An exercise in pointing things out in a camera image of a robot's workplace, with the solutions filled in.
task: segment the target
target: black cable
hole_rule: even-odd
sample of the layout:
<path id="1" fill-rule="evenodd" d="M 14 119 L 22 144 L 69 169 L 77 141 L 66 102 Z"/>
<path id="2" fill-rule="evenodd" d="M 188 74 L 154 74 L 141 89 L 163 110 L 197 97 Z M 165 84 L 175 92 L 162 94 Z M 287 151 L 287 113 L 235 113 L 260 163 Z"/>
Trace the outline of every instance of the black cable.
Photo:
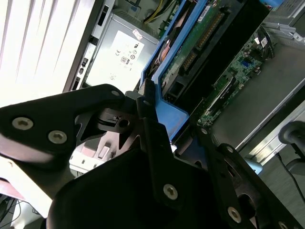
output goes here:
<path id="1" fill-rule="evenodd" d="M 292 175 L 292 173 L 291 173 L 291 172 L 287 169 L 287 167 L 285 166 L 284 162 L 282 161 L 282 157 L 281 157 L 280 153 L 277 153 L 276 156 L 277 156 L 278 159 L 280 160 L 280 162 L 281 162 L 282 166 L 284 167 L 285 171 L 289 174 L 289 176 L 290 176 L 290 177 L 292 178 L 292 180 L 294 181 L 295 186 L 296 186 L 296 189 L 297 189 L 297 191 L 299 192 L 299 194 L 300 194 L 300 196 L 301 196 L 301 199 L 302 199 L 302 201 L 303 201 L 304 204 L 305 204 L 305 197 L 304 197 L 304 195 L 303 195 L 303 193 L 302 193 L 302 191 L 301 191 L 301 189 L 300 189 L 300 187 L 299 187 L 299 185 L 298 185 L 298 183 L 297 183 L 297 181 L 296 181 L 294 175 Z"/>
<path id="2" fill-rule="evenodd" d="M 6 209 L 6 211 L 3 213 L 3 215 L 2 215 L 2 217 L 1 217 L 1 219 L 0 219 L 0 223 L 3 221 L 3 219 L 6 217 L 6 215 L 9 213 L 10 209 L 12 208 L 12 205 L 13 205 L 13 203 L 14 203 L 14 199 L 13 199 L 13 198 L 11 198 L 11 199 L 12 199 L 12 202 L 11 202 L 9 208 Z"/>
<path id="3" fill-rule="evenodd" d="M 9 223 L 7 223 L 7 224 L 4 224 L 2 227 L 0 227 L 0 229 L 3 228 L 3 227 L 5 227 L 5 226 L 7 226 L 7 225 L 9 225 L 9 224 L 11 224 L 12 222 L 14 222 L 16 219 L 18 219 L 18 218 L 20 217 L 20 215 L 21 215 L 21 206 L 20 206 L 19 200 L 17 200 L 17 201 L 18 201 L 19 209 L 20 209 L 19 215 L 18 215 L 15 219 L 13 219 L 11 222 L 9 222 Z"/>

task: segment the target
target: electronic component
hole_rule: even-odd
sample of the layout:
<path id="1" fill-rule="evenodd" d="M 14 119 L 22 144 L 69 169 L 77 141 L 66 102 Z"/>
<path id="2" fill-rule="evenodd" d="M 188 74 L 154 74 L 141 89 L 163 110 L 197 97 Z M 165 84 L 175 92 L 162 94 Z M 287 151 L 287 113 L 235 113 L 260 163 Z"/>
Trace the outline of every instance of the electronic component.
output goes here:
<path id="1" fill-rule="evenodd" d="M 198 119 L 199 125 L 212 125 L 213 121 L 244 87 L 245 83 L 261 72 L 260 66 L 263 63 L 262 53 L 264 53 L 264 50 L 262 48 L 259 49 L 261 46 L 255 40 L 256 33 L 251 36 L 219 80 L 213 85 L 214 90 L 212 93 L 199 105 L 196 110 L 197 114 L 202 114 Z M 228 75 L 235 79 L 230 81 L 233 83 L 228 83 Z"/>

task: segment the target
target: blue connector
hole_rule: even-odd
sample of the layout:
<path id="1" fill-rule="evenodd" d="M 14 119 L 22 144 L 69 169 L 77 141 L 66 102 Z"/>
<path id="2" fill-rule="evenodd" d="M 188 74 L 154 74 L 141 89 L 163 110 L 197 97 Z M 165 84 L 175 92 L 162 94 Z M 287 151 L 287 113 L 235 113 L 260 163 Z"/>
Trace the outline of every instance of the blue connector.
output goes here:
<path id="1" fill-rule="evenodd" d="M 260 0 L 260 2 L 272 7 L 279 7 L 284 0 Z"/>

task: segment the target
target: slot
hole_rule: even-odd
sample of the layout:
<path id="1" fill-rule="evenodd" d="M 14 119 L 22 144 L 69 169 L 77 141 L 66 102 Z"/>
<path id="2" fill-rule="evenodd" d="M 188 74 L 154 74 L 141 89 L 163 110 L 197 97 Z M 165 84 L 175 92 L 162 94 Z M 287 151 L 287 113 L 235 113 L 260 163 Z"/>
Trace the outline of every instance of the slot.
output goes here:
<path id="1" fill-rule="evenodd" d="M 77 89 L 78 84 L 80 83 L 80 77 L 76 77 L 75 83 L 72 87 L 72 91 L 75 91 Z"/>
<path id="2" fill-rule="evenodd" d="M 178 96 L 182 89 L 183 89 L 183 84 L 176 81 L 172 86 L 170 93 Z"/>
<path id="3" fill-rule="evenodd" d="M 107 12 L 108 12 L 108 9 L 109 9 L 109 7 L 105 5 L 104 8 L 103 8 L 103 11 L 102 11 L 102 13 L 101 13 L 100 19 L 99 19 L 99 21 L 97 22 L 97 24 L 98 24 L 99 26 L 102 26 L 102 25 L 103 25 L 103 22 L 104 22 L 104 20 L 105 20 L 105 17 L 106 17 L 106 14 L 107 14 Z"/>
<path id="4" fill-rule="evenodd" d="M 203 33 L 202 38 L 197 42 L 196 48 L 201 51 L 206 42 L 209 40 L 213 32 L 218 28 L 222 18 L 224 17 L 224 13 L 218 13 L 215 19 L 210 23 L 208 29 Z"/>

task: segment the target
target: white label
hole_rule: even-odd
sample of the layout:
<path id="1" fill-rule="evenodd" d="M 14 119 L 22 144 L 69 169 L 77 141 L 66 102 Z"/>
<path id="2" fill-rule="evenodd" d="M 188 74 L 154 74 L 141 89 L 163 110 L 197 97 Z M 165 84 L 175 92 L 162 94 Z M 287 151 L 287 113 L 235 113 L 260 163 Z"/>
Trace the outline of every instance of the white label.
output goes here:
<path id="1" fill-rule="evenodd" d="M 200 15 L 199 19 L 198 19 L 198 22 L 201 22 L 202 19 L 205 17 L 206 13 L 209 11 L 211 5 L 207 5 L 205 7 L 205 9 L 203 10 L 202 14 Z"/>
<path id="2" fill-rule="evenodd" d="M 111 84 L 120 91 L 132 91 L 138 83 L 143 70 L 142 55 L 144 44 L 130 36 L 117 31 L 112 44 L 103 47 L 93 63 L 87 83 L 99 85 Z"/>
<path id="3" fill-rule="evenodd" d="M 141 75 L 136 62 L 143 48 L 143 43 L 118 31 L 110 49 L 105 53 L 105 61 L 101 62 L 104 83 L 112 84 L 123 93 L 133 90 L 131 87 L 137 84 Z"/>
<path id="4" fill-rule="evenodd" d="M 261 41 L 262 47 L 264 48 L 267 45 L 267 43 L 268 43 L 267 38 L 264 37 L 264 39 L 262 39 Z"/>
<path id="5" fill-rule="evenodd" d="M 255 40 L 255 42 L 256 42 L 257 44 L 259 44 L 259 39 L 258 39 L 258 37 L 256 37 L 254 40 Z"/>
<path id="6" fill-rule="evenodd" d="M 135 37 L 138 39 L 138 40 L 141 40 L 143 37 L 142 35 L 139 33 L 139 31 L 137 29 L 135 29 L 134 31 L 132 31 L 132 33 L 135 35 Z"/>

